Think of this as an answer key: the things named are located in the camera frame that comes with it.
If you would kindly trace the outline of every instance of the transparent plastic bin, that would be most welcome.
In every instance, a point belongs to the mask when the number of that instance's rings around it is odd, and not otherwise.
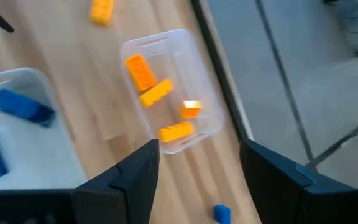
[[[66,189],[87,181],[45,75],[20,68],[0,72],[0,89],[32,98],[55,110],[49,128],[0,112],[0,153],[8,173],[0,190]]]
[[[124,65],[124,60],[135,54],[145,57],[158,82],[169,78],[174,85],[172,92],[147,108],[141,105],[140,93]],[[190,121],[195,127],[195,133],[190,136],[167,143],[160,142],[163,153],[180,152],[222,128],[222,108],[212,89],[193,36],[187,30],[171,30],[128,41],[121,50],[121,59],[124,79],[150,139],[158,138],[161,128],[182,121]],[[197,118],[181,118],[180,108],[184,100],[201,101],[203,108]]]

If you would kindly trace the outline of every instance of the gray floor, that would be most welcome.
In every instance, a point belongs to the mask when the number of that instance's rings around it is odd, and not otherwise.
[[[254,139],[308,162],[255,0],[208,0]],[[330,8],[262,0],[313,157],[358,126],[358,58]],[[358,137],[318,165],[358,187]]]

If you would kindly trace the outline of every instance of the white plastic bin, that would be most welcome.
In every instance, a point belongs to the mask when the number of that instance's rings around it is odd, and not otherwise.
[[[125,59],[142,54],[158,82],[169,78],[174,90],[148,108],[139,102],[139,93],[124,66]],[[161,128],[182,121],[191,121],[195,133],[167,143],[161,142],[166,154],[180,152],[185,148],[219,131],[224,116],[212,89],[205,65],[192,35],[185,29],[171,30],[149,37],[128,41],[121,50],[124,79],[132,99],[142,117],[150,139],[158,138]],[[184,100],[200,100],[203,109],[195,119],[181,119],[180,107]]]
[[[56,118],[44,128],[0,112],[0,152],[9,169],[0,177],[0,190],[64,189],[86,182],[45,75],[30,68],[1,72],[2,88],[53,108]]]

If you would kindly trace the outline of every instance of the wooden surface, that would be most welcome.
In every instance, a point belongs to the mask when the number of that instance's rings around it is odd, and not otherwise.
[[[124,42],[186,28],[199,50],[225,112],[213,137],[161,157],[150,223],[214,223],[212,207],[232,209],[233,223],[260,223],[239,162],[239,144],[200,31],[187,0],[116,0],[109,27],[89,22],[90,0],[0,0],[16,29],[0,29],[0,71],[33,67],[53,83],[88,177],[147,142],[124,80]]]

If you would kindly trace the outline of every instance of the orange block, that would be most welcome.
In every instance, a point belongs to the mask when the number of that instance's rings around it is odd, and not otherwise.
[[[148,106],[153,105],[156,101],[163,98],[165,95],[167,95],[172,90],[173,90],[173,84],[172,84],[171,80],[165,79],[164,81],[155,85],[149,91],[145,92],[139,98],[140,98],[140,101],[142,102],[143,106],[148,107]]]
[[[146,90],[157,84],[157,79],[141,54],[127,58],[125,64],[138,91]]]
[[[198,100],[185,100],[181,104],[181,117],[183,119],[196,118],[201,110],[201,102]]]
[[[93,0],[90,19],[98,24],[109,24],[113,5],[114,0]]]
[[[193,124],[188,121],[160,129],[160,140],[170,142],[194,133]]]

